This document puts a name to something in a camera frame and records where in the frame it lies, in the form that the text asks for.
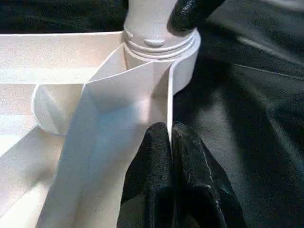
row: black fabric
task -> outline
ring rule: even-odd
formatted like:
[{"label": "black fabric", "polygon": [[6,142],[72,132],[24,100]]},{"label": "black fabric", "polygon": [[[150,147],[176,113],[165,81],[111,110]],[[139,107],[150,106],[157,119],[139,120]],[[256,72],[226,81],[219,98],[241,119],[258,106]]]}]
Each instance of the black fabric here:
[{"label": "black fabric", "polygon": [[172,158],[164,123],[153,124],[125,176],[119,228],[170,228],[173,222]]}]

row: white plastic tube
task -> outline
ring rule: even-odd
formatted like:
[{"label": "white plastic tube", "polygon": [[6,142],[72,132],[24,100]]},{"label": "white plastic tube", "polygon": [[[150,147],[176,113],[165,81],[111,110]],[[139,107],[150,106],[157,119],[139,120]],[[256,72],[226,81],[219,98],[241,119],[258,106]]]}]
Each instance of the white plastic tube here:
[{"label": "white plastic tube", "polygon": [[129,0],[125,40],[135,54],[150,59],[174,58],[193,43],[193,31],[177,33],[169,20],[177,0]]}]

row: white plastic part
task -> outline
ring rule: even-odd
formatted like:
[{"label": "white plastic part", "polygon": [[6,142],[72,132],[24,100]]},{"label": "white plastic part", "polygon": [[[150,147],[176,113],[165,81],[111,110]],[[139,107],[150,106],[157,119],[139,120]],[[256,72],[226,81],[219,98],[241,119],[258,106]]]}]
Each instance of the white plastic part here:
[{"label": "white plastic part", "polygon": [[169,19],[177,0],[129,0],[125,40],[134,53],[149,59],[178,57],[193,45],[194,31],[177,33]]},{"label": "white plastic part", "polygon": [[[151,124],[166,122],[171,137],[173,95],[190,81],[200,46],[196,30],[177,36],[165,26],[175,0],[156,2],[166,10],[130,2],[124,38],[0,35],[0,139],[17,135],[0,157],[0,227],[36,224],[63,143],[53,134],[66,132],[36,227],[116,227],[125,171]],[[150,19],[137,30],[131,12],[144,10]]]},{"label": "white plastic part", "polygon": [[[121,46],[98,71],[105,75],[115,64],[117,74],[85,85],[37,228],[116,227],[125,172],[146,129],[161,121],[171,132],[173,95],[191,79],[197,32],[195,39],[177,61],[138,59],[137,66],[135,55]],[[127,62],[133,68],[124,71]]]}]

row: black glove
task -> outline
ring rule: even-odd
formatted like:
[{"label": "black glove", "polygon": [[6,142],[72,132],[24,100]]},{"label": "black glove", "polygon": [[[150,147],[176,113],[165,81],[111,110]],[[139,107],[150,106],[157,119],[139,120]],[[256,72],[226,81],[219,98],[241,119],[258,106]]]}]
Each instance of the black glove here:
[{"label": "black glove", "polygon": [[198,26],[225,0],[178,0],[170,19],[173,29],[189,30]]},{"label": "black glove", "polygon": [[202,140],[181,123],[146,132],[126,173],[118,228],[245,228],[230,182]]},{"label": "black glove", "polygon": [[194,130],[176,123],[173,164],[178,183],[178,218],[196,227],[245,228],[242,208],[229,179]]},{"label": "black glove", "polygon": [[146,132],[125,176],[118,228],[170,228],[172,159],[164,123]]}]

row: gloved hand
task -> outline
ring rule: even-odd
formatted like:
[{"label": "gloved hand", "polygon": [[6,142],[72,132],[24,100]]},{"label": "gloved hand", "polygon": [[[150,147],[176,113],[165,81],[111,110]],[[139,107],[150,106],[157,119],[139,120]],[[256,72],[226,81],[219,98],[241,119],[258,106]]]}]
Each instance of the gloved hand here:
[{"label": "gloved hand", "polygon": [[225,0],[178,0],[171,16],[172,28],[189,30],[198,26]]},{"label": "gloved hand", "polygon": [[128,168],[118,228],[245,228],[231,184],[196,133],[181,123],[146,132]]}]

